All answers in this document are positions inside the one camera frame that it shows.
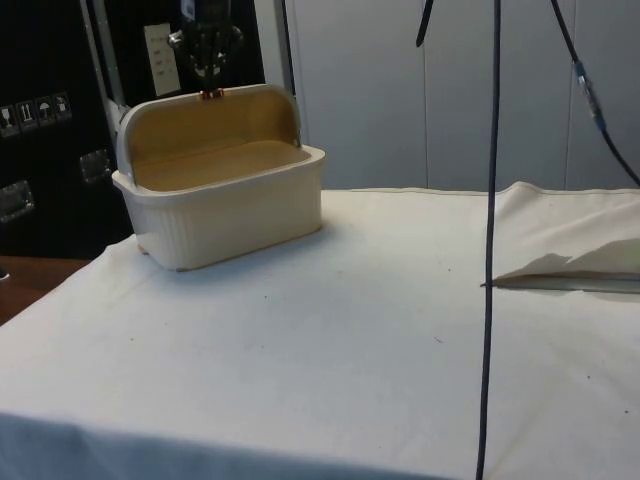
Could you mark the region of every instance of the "white wall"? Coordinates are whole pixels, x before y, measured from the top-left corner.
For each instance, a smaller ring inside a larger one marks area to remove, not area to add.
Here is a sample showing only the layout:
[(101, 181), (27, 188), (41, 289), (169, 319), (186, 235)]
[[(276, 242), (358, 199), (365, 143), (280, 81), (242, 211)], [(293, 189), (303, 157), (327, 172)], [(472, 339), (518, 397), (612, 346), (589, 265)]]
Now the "white wall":
[[(436, 0), (416, 49), (422, 3), (286, 1), (303, 137), (328, 151), (328, 187), (486, 188), (492, 0)], [(640, 169), (640, 2), (560, 6), (611, 135)], [(630, 186), (576, 88), (550, 2), (503, 0), (502, 46), (499, 187)]]

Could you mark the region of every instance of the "white plastic basket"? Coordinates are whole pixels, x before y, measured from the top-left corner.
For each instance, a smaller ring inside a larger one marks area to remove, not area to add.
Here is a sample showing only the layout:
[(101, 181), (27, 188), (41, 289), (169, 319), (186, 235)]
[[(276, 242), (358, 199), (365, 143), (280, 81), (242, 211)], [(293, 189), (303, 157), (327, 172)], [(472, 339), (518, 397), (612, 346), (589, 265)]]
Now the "white plastic basket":
[(141, 249), (190, 270), (319, 229), (325, 154), (298, 130), (293, 99), (266, 85), (132, 109), (113, 182)]

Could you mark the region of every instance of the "black cabinet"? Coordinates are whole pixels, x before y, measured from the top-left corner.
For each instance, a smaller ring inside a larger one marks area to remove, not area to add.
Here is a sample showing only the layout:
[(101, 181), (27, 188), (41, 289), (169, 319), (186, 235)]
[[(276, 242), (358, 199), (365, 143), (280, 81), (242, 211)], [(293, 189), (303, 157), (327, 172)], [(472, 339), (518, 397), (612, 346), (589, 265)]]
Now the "black cabinet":
[(0, 199), (0, 254), (94, 257), (131, 226), (99, 175), (105, 157), (117, 167), (80, 3), (0, 2), (0, 31), (0, 189), (26, 181), (35, 207)]

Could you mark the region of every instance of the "black cable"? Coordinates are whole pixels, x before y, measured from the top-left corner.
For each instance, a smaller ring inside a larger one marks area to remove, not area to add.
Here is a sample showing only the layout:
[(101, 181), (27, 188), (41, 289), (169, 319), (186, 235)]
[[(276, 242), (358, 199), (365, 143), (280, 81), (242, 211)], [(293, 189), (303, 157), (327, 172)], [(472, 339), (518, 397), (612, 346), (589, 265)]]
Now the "black cable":
[(422, 21), (420, 22), (420, 28), (418, 29), (418, 36), (416, 37), (416, 47), (421, 47), (424, 42), (424, 36), (427, 34), (427, 27), (429, 26), (429, 20), (431, 19), (431, 9), (433, 8), (434, 0), (427, 0), (422, 11)]
[(560, 31), (562, 32), (564, 43), (567, 44), (569, 55), (571, 55), (571, 61), (575, 64), (580, 60), (578, 59), (578, 53), (576, 52), (576, 49), (573, 46), (573, 42), (571, 41), (569, 30), (567, 30), (567, 24), (564, 23), (564, 18), (562, 17), (562, 12), (560, 11), (560, 5), (558, 5), (558, 2), (556, 0), (551, 0), (551, 6), (553, 7), (553, 13), (556, 14), (556, 19), (558, 20), (558, 25), (560, 26)]
[(616, 148), (611, 136), (609, 136), (609, 132), (607, 130), (607, 123), (604, 119), (604, 114), (602, 113), (602, 107), (600, 106), (600, 102), (598, 97), (596, 96), (595, 90), (587, 76), (587, 71), (584, 68), (584, 65), (580, 61), (578, 57), (578, 53), (573, 45), (573, 41), (571, 40), (571, 35), (569, 35), (569, 31), (567, 30), (567, 25), (564, 21), (564, 17), (562, 16), (562, 11), (560, 10), (560, 6), (558, 5), (558, 0), (551, 0), (551, 6), (553, 7), (553, 12), (556, 15), (556, 20), (558, 21), (558, 26), (560, 27), (560, 31), (562, 32), (562, 37), (564, 38), (564, 43), (567, 44), (567, 49), (569, 50), (569, 55), (571, 55), (571, 61), (573, 62), (573, 68), (576, 71), (576, 75), (578, 77), (578, 84), (582, 88), (582, 92), (587, 99), (587, 103), (589, 104), (589, 109), (591, 110), (591, 116), (593, 120), (596, 122), (598, 130), (602, 134), (604, 141), (606, 142), (611, 154), (614, 156), (616, 161), (620, 164), (622, 169), (631, 177), (631, 179), (635, 182), (635, 184), (640, 187), (640, 177), (638, 174), (633, 171), (631, 166), (625, 161), (625, 159), (620, 154), (620, 151)]
[(491, 371), (491, 332), (493, 328), (493, 236), (496, 216), (496, 168), (498, 127), (500, 124), (500, 37), (502, 31), (501, 0), (493, 2), (493, 111), (491, 118), (491, 152), (489, 156), (489, 192), (487, 202), (487, 243), (485, 253), (484, 347), (482, 354), (482, 386), (480, 391), (480, 438), (476, 480), (484, 477), (487, 450), (487, 417), (489, 407), (489, 373)]

